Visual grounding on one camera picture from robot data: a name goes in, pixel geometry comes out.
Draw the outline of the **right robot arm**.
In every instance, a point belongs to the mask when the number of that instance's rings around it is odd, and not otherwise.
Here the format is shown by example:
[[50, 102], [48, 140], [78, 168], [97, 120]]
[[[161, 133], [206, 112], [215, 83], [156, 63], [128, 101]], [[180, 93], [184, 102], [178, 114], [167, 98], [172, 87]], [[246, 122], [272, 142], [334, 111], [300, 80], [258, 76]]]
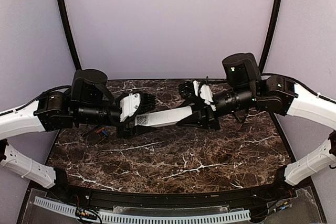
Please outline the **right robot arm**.
[[191, 115], [179, 120], [178, 126], [218, 130], [219, 117], [236, 111], [256, 108], [282, 116], [291, 115], [335, 129], [335, 100], [308, 88], [302, 82], [283, 75], [268, 73], [262, 79], [251, 53], [238, 53], [222, 61], [230, 90], [202, 98], [207, 81], [179, 86], [180, 96], [191, 106]]

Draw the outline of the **white remote control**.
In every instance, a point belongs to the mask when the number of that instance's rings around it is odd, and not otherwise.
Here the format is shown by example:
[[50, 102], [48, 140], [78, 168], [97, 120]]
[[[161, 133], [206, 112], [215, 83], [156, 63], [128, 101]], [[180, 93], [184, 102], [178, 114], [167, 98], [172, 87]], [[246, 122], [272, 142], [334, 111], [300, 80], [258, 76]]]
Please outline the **white remote control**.
[[192, 115], [192, 113], [192, 108], [190, 106], [186, 106], [176, 109], [141, 114], [136, 116], [134, 125], [148, 127], [170, 126]]

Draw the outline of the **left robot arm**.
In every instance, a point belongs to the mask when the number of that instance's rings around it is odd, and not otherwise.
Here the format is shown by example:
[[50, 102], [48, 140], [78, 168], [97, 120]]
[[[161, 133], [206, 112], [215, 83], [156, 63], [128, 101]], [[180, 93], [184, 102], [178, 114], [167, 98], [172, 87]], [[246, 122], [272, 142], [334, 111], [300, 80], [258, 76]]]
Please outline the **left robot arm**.
[[70, 129], [80, 124], [123, 127], [155, 108], [155, 96], [138, 91], [114, 98], [107, 75], [96, 69], [77, 70], [72, 85], [59, 86], [17, 108], [1, 113], [1, 166], [44, 188], [63, 201], [74, 197], [64, 171], [23, 155], [8, 138], [32, 132]]

